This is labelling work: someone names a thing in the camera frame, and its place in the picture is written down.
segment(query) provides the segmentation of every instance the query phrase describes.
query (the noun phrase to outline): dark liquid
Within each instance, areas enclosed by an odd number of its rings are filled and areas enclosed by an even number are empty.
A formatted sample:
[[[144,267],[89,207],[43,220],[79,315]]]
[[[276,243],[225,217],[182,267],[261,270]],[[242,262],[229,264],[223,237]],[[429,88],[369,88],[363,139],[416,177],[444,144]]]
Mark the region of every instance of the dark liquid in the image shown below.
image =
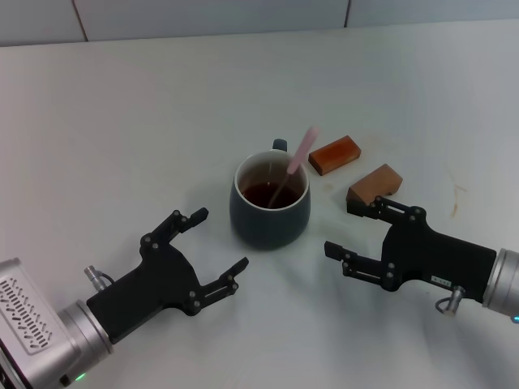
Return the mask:
[[[274,182],[256,184],[246,188],[243,191],[243,197],[258,207],[266,208],[278,186],[279,184]],[[299,197],[292,189],[285,186],[277,196],[272,209],[288,207],[298,201]]]

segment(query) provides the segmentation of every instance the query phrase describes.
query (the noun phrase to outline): white table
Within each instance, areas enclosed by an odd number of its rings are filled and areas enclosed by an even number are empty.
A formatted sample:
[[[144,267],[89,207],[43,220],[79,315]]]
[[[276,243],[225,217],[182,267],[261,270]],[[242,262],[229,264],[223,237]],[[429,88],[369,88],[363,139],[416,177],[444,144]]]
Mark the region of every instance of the white table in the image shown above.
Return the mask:
[[[0,257],[19,256],[57,310],[93,294],[83,269],[134,268],[175,208],[209,218],[174,245],[207,283],[246,255],[237,294],[169,310],[76,387],[517,388],[519,327],[473,301],[341,275],[328,239],[380,257],[388,225],[345,213],[383,163],[433,229],[519,250],[519,21],[0,49]],[[230,232],[239,161],[351,135],[361,158],[311,168],[307,231],[254,252]],[[457,190],[455,185],[466,188]],[[457,211],[453,207],[457,201]]]

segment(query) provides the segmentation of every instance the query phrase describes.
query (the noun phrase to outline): mug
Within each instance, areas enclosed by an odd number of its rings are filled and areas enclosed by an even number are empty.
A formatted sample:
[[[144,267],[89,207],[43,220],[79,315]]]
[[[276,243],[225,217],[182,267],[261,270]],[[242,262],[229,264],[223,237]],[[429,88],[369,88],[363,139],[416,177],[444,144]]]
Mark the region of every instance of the mug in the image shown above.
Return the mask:
[[[286,187],[298,196],[294,203],[286,207],[260,207],[243,194],[258,184],[281,183],[291,159],[286,141],[276,139],[272,150],[249,156],[234,174],[229,201],[231,224],[236,234],[250,246],[271,250],[288,245],[301,235],[308,224],[310,185],[302,166],[286,183]]]

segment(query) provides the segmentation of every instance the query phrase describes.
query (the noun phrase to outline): brown wooden block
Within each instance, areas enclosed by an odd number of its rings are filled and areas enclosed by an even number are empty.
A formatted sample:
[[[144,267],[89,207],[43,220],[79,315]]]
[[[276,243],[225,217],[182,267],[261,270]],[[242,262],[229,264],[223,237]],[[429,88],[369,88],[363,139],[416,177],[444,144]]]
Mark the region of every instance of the brown wooden block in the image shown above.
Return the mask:
[[[308,162],[321,176],[360,157],[361,150],[349,137],[340,138],[327,146],[311,152]]]
[[[397,172],[384,164],[350,186],[346,195],[346,201],[351,199],[360,200],[369,204],[375,200],[376,196],[395,194],[398,188],[400,188],[402,181],[402,177]]]

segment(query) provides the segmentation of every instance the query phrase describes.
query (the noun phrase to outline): robotic arm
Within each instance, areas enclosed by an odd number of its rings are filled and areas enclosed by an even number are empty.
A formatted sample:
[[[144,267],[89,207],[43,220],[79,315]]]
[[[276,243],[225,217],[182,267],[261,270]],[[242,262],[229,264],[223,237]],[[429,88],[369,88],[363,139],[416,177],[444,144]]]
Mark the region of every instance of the robotic arm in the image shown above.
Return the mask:
[[[173,212],[140,240],[142,263],[120,280],[87,267],[97,294],[55,314],[18,259],[0,263],[0,387],[67,387],[113,352],[116,344],[166,308],[189,316],[236,293],[243,258],[207,285],[200,285],[186,257],[169,243],[200,224],[208,210],[191,217]]]
[[[463,298],[470,298],[519,322],[519,254],[497,253],[433,231],[426,211],[377,197],[369,205],[347,202],[348,213],[391,224],[382,246],[382,260],[369,259],[338,244],[326,242],[327,257],[342,262],[343,275],[394,292],[408,280],[422,280],[451,291],[436,303],[455,315]]]

